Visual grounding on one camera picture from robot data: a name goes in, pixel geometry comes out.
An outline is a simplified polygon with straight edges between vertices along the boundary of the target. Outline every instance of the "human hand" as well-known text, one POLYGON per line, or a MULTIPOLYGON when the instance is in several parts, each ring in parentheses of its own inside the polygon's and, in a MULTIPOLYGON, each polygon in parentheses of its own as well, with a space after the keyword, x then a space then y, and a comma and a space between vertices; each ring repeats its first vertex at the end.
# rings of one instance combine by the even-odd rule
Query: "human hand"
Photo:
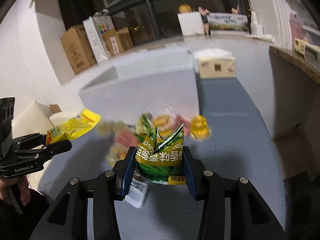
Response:
POLYGON ((7 204, 11 204, 9 195, 5 187, 12 186, 15 183, 18 184, 20 190, 20 200, 22 201, 23 205, 26 206, 30 202, 29 182, 26 176, 21 176, 14 179, 6 179, 2 175, 0 175, 0 199, 2 199, 7 204))

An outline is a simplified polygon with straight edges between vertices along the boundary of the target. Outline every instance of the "screw head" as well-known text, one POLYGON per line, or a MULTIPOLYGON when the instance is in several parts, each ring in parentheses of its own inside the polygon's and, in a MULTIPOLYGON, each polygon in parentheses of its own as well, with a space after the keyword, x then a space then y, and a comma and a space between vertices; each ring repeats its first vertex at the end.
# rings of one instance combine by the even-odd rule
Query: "screw head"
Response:
POLYGON ((72 178, 69 182, 70 182, 71 185, 74 185, 74 184, 77 184, 79 182, 79 179, 78 178, 72 178))
POLYGON ((105 175, 106 177, 112 177, 114 174, 115 174, 115 173, 114 173, 114 171, 112 171, 112 170, 108 170, 108 171, 106 171, 106 172, 104 173, 104 175, 105 175))
POLYGON ((203 174, 204 174, 205 176, 207 176, 207 177, 210 177, 210 176, 213 175, 213 172, 210 171, 210 170, 205 170, 205 171, 203 172, 203 174))
POLYGON ((242 184, 247 184, 249 181, 246 177, 241 177, 239 180, 242 184))

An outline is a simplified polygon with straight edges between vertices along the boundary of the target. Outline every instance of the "pink snack package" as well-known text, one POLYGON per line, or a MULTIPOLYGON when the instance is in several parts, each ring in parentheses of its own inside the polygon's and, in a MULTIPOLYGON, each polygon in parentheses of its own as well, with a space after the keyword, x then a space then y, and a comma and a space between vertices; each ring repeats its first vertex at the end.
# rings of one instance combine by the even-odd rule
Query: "pink snack package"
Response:
POLYGON ((175 120, 175 126, 173 130, 175 131, 182 124, 183 124, 183 134, 185 137, 188 137, 190 133, 190 121, 188 119, 183 118, 181 115, 177 114, 176 120, 175 120))
POLYGON ((115 135, 115 142, 122 144, 124 147, 138 146, 138 139, 129 129, 124 129, 115 135))

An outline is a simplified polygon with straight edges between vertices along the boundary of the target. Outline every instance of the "chip bag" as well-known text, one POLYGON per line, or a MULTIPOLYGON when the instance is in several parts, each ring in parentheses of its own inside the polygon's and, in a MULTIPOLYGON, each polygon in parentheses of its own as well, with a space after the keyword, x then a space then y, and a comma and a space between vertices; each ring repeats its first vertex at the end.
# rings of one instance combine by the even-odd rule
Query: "chip bag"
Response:
POLYGON ((145 138, 136 153, 136 163, 145 180, 159 184, 185 185, 182 168, 183 125, 156 143, 158 127, 145 138))
POLYGON ((139 140, 139 142, 143 142, 148 134, 151 132, 152 126, 152 114, 149 112, 143 113, 140 115, 137 124, 134 128, 134 135, 139 140))
POLYGON ((48 130, 45 143, 77 139, 94 128, 100 119, 100 115, 84 109, 82 114, 48 130))

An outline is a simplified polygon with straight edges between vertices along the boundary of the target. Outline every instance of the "green snack bag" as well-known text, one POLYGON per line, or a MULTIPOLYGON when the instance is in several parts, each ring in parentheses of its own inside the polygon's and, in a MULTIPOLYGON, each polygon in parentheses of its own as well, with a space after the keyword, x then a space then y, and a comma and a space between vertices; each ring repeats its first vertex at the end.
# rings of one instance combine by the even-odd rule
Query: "green snack bag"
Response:
POLYGON ((138 122, 134 128, 134 134, 136 136, 140 135, 148 135, 152 130, 152 114, 149 112, 141 114, 141 116, 138 119, 138 122))
POLYGON ((156 127, 136 153, 141 175, 153 183, 185 185, 182 168, 183 125, 159 144, 156 143, 157 132, 156 127))

